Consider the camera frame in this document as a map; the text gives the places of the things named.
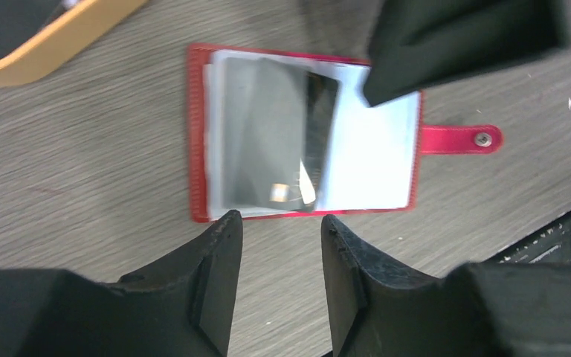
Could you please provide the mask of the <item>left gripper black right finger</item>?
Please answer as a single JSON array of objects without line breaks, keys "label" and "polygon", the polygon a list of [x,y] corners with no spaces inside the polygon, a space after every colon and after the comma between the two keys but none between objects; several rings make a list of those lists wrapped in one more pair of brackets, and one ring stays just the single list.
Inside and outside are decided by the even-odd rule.
[{"label": "left gripper black right finger", "polygon": [[571,356],[571,263],[465,263],[432,277],[333,215],[321,246],[334,356]]}]

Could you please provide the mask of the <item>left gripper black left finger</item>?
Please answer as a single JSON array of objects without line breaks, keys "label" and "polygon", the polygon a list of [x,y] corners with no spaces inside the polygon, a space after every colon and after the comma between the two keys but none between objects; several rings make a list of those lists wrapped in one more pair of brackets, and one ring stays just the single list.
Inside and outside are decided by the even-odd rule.
[{"label": "left gripper black left finger", "polygon": [[226,356],[242,239],[232,210],[116,283],[0,269],[0,356]]}]

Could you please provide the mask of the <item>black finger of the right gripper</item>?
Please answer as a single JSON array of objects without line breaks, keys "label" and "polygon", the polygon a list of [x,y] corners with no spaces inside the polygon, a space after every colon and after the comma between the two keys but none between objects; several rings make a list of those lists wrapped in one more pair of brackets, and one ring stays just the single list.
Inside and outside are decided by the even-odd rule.
[{"label": "black finger of the right gripper", "polygon": [[568,48],[564,1],[385,1],[368,45],[371,106]]}]

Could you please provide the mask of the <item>black glossy credit card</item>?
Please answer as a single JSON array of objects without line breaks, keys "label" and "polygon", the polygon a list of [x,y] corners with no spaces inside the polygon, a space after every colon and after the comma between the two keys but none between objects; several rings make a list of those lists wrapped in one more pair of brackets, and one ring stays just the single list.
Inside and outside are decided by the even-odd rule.
[{"label": "black glossy credit card", "polygon": [[235,203],[315,209],[339,87],[338,80],[310,67],[259,60],[239,149]]}]

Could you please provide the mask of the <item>red card holder wallet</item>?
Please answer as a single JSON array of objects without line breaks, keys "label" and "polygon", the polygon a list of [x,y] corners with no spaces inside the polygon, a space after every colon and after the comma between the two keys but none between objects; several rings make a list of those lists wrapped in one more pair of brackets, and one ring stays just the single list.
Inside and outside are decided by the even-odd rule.
[{"label": "red card holder wallet", "polygon": [[[239,149],[261,59],[304,65],[339,81],[321,196],[311,212],[243,206],[233,200]],[[503,145],[493,125],[432,126],[414,91],[371,106],[361,87],[366,62],[348,57],[193,43],[187,49],[190,211],[212,222],[229,210],[246,219],[409,210],[423,155],[487,155]]]}]

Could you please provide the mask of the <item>orange oval card tray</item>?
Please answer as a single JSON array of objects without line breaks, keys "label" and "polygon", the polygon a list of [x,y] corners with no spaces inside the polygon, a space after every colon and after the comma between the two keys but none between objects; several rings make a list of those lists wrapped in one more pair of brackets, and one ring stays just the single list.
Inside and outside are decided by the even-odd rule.
[{"label": "orange oval card tray", "polygon": [[145,4],[146,0],[78,1],[0,59],[0,87],[48,76]]}]

